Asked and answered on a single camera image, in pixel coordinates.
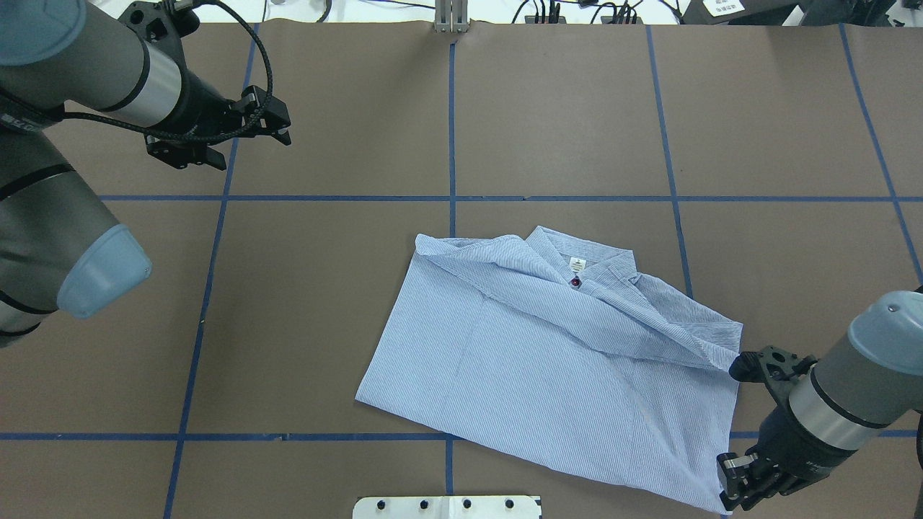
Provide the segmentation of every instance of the white paper label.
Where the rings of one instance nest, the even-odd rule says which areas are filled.
[[[575,274],[579,274],[583,268],[586,267],[586,259],[582,258],[571,258],[570,259],[570,269],[574,271]]]
[[[713,17],[722,17],[731,13],[739,13],[744,10],[740,0],[702,0],[708,12]]]

